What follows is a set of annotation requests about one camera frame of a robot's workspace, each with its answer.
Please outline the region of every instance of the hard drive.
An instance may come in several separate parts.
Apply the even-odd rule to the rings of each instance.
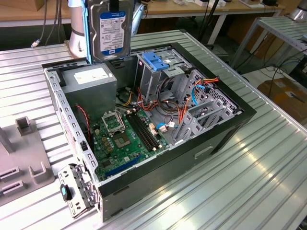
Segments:
[[[130,52],[134,0],[90,0],[89,48],[93,62],[127,56]]]

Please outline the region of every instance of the aluminum table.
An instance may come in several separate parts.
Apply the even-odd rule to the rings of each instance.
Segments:
[[[291,229],[307,214],[307,131],[187,33],[132,38],[132,48],[179,42],[257,110],[211,158],[102,223],[73,220],[59,180],[0,207],[0,229]],[[65,45],[0,52],[0,126],[28,116],[53,173],[74,162],[41,64],[70,59]]]
[[[254,47],[251,49],[251,53],[255,51],[266,34],[270,32],[288,44],[288,47],[282,54],[283,58],[279,60],[278,64],[281,64],[285,60],[291,47],[301,51],[304,54],[307,54],[307,42],[302,39],[303,35],[307,35],[307,22],[298,23],[286,16],[258,18],[254,21],[241,45],[236,51],[236,54],[230,64],[231,67],[234,68],[235,64],[238,62],[242,51],[246,47],[258,26],[262,27],[264,31],[255,43]]]

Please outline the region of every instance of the pcie slot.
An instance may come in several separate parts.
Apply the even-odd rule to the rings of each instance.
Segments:
[[[158,143],[153,138],[151,133],[146,129],[141,119],[137,114],[131,114],[126,116],[127,120],[131,124],[132,128],[144,143],[148,151],[152,151],[154,147],[158,147]]]
[[[129,168],[130,166],[136,164],[141,156],[142,155],[134,158],[133,160],[130,160],[129,162],[127,162],[127,163],[125,163],[125,164],[123,164],[123,165],[121,165],[121,166],[119,166],[115,169],[112,169],[111,171],[106,173],[106,176],[115,175],[116,173],[119,173],[120,171],[123,171],[123,170]]]

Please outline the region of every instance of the hard drive label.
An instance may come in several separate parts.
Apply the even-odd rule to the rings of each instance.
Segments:
[[[124,11],[100,14],[100,51],[104,55],[122,51],[125,37],[122,24],[125,20],[126,13]]]

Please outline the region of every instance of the cardboard box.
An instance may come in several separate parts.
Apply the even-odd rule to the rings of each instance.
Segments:
[[[258,86],[258,90],[268,95],[270,84],[271,80],[267,80]],[[307,124],[307,90],[286,77],[279,78],[273,81],[270,99],[300,124]]]
[[[44,0],[0,0],[0,5],[38,11],[44,5]]]

